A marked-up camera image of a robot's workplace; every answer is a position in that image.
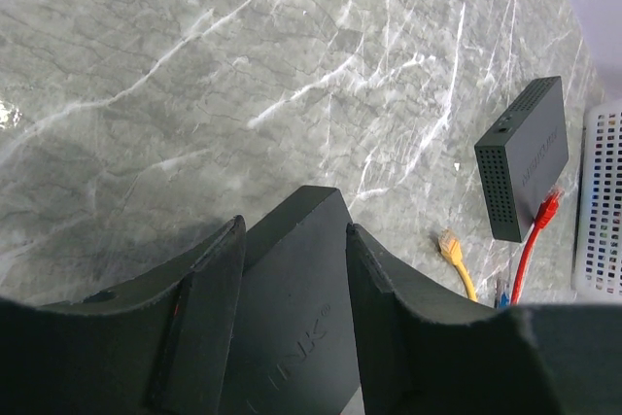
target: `marble surface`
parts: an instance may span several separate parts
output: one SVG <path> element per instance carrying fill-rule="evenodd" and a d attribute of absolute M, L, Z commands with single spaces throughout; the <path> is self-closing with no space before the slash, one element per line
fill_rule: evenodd
<path fill-rule="evenodd" d="M 462 293 L 433 242 L 451 226 L 492 303 L 519 247 L 492 239 L 473 145 L 548 75 L 570 162 L 531 301 L 573 299 L 582 119 L 604 99 L 567 0 L 0 0 L 0 294 L 94 293 L 315 184 Z"/>

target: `black plastic housing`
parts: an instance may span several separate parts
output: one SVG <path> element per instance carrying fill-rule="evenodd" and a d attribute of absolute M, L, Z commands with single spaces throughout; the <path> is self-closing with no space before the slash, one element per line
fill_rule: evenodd
<path fill-rule="evenodd" d="M 475 154 L 493 236 L 522 242 L 569 158 L 562 79 L 529 83 Z"/>

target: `white perforated container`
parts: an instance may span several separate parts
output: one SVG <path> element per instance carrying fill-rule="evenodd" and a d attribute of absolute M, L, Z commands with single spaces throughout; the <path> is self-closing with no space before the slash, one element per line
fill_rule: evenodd
<path fill-rule="evenodd" d="M 574 287 L 622 301 L 622 101 L 594 108 L 585 126 Z"/>

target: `tp-link logo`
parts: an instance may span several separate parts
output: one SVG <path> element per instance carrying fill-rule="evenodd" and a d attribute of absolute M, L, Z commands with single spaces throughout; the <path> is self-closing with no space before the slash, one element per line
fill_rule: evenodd
<path fill-rule="evenodd" d="M 557 126 L 551 132 L 551 134 L 548 135 L 548 138 L 546 138 L 546 141 L 542 143 L 542 146 L 540 146 L 540 149 L 537 151 L 536 156 L 532 159 L 532 162 L 529 164 L 527 171 L 523 175 L 523 187 L 529 183 L 530 179 L 536 172 L 537 168 L 540 166 L 540 163 L 542 162 L 542 160 L 548 153 L 548 150 L 551 148 L 551 146 L 553 146 L 553 143 L 555 143 L 556 139 L 557 139 Z"/>

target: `ventilation holes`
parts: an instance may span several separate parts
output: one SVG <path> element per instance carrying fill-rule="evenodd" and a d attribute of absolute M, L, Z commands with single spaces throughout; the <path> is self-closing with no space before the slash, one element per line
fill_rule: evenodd
<path fill-rule="evenodd" d="M 533 80 L 527 85 L 523 92 L 514 100 L 507 112 L 527 112 L 531 111 L 540 98 L 553 86 L 557 77 L 540 78 Z"/>
<path fill-rule="evenodd" d="M 514 224 L 511 189 L 501 150 L 477 149 L 490 220 Z"/>
<path fill-rule="evenodd" d="M 597 118 L 595 157 L 591 162 L 592 209 L 588 236 L 598 241 L 589 242 L 586 267 L 583 272 L 590 286 L 599 293 L 622 296 L 622 268 L 620 260 L 620 222 L 622 221 L 622 152 L 616 155 L 605 151 L 613 141 L 622 140 L 622 116 L 601 114 Z"/>

